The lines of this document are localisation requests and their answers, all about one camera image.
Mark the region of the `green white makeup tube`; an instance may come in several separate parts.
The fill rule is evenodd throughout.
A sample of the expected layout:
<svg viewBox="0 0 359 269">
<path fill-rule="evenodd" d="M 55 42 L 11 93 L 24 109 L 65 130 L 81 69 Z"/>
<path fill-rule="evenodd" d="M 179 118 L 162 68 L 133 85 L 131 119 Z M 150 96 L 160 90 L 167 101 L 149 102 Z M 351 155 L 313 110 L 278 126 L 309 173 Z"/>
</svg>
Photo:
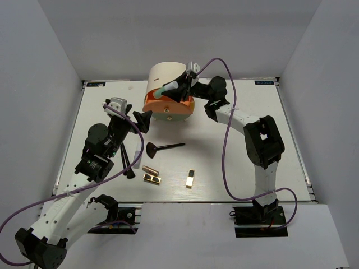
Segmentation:
<svg viewBox="0 0 359 269">
<path fill-rule="evenodd" d="M 169 90 L 174 90 L 178 88 L 178 82 L 177 81 L 172 81 L 166 85 L 164 85 L 163 87 L 155 90 L 153 92 L 153 97 L 156 99 L 159 99 L 163 96 L 163 92 L 169 91 Z"/>
</svg>

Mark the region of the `round beige orange organizer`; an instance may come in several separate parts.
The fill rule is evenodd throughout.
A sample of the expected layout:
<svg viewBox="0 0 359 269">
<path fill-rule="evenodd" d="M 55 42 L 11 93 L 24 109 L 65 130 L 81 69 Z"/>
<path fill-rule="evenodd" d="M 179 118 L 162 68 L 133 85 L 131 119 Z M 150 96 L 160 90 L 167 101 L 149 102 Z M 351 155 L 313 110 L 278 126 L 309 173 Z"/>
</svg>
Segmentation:
<svg viewBox="0 0 359 269">
<path fill-rule="evenodd" d="M 184 100 L 181 96 L 188 75 L 188 66 L 183 63 L 161 62 L 154 65 L 149 72 L 142 111 L 152 111 L 156 120 L 187 120 L 195 108 L 192 97 Z"/>
</svg>

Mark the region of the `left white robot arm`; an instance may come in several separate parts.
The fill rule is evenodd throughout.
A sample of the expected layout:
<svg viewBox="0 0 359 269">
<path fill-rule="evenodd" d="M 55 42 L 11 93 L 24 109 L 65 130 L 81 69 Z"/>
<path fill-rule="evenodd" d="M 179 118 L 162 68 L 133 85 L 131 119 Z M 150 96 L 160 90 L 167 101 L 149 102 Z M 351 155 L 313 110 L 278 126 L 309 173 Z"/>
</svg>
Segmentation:
<svg viewBox="0 0 359 269">
<path fill-rule="evenodd" d="M 106 194 L 92 197 L 92 193 L 112 170 L 111 159 L 126 136 L 148 132 L 152 112 L 134 112 L 133 122 L 126 113 L 110 108 L 105 111 L 111 118 L 109 124 L 90 127 L 81 160 L 63 193 L 55 196 L 38 221 L 15 234 L 21 254 L 38 268 L 58 268 L 75 241 L 96 224 L 111 224 L 118 219 L 118 202 Z"/>
</svg>

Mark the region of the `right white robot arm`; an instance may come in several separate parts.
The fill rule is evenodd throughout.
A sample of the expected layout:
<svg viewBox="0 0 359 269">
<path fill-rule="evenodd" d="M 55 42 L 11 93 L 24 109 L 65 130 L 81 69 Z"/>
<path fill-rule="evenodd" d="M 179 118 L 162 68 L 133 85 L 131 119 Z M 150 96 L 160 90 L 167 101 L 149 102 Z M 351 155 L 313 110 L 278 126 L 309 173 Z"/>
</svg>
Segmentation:
<svg viewBox="0 0 359 269">
<path fill-rule="evenodd" d="M 255 167 L 255 194 L 251 199 L 254 219 L 262 224 L 272 219 L 278 208 L 276 171 L 285 150 L 274 118 L 259 118 L 236 109 L 225 98 L 227 83 L 220 76 L 202 84 L 183 73 L 163 84 L 157 94 L 176 102 L 190 97 L 205 99 L 204 108 L 210 119 L 244 135 L 247 156 Z"/>
</svg>

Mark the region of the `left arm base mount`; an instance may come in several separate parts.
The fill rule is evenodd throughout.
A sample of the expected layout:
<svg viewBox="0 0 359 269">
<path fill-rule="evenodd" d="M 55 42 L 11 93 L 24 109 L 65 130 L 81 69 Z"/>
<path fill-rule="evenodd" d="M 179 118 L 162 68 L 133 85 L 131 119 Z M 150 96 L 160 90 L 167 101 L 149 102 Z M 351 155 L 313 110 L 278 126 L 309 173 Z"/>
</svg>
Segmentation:
<svg viewBox="0 0 359 269">
<path fill-rule="evenodd" d="M 138 231 L 142 215 L 142 204 L 120 203 L 118 216 L 113 222 L 102 222 L 91 228 L 89 234 L 134 235 Z"/>
</svg>

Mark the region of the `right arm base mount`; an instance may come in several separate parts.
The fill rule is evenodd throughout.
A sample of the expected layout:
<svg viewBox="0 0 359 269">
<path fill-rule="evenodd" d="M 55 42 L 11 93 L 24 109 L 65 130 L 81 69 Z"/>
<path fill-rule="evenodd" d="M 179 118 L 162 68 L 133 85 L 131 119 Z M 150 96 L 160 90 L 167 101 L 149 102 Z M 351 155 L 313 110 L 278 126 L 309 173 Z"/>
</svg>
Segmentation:
<svg viewBox="0 0 359 269">
<path fill-rule="evenodd" d="M 236 238 L 281 238 L 288 237 L 286 217 L 282 206 L 262 218 L 254 207 L 234 207 L 229 213 L 234 221 Z"/>
</svg>

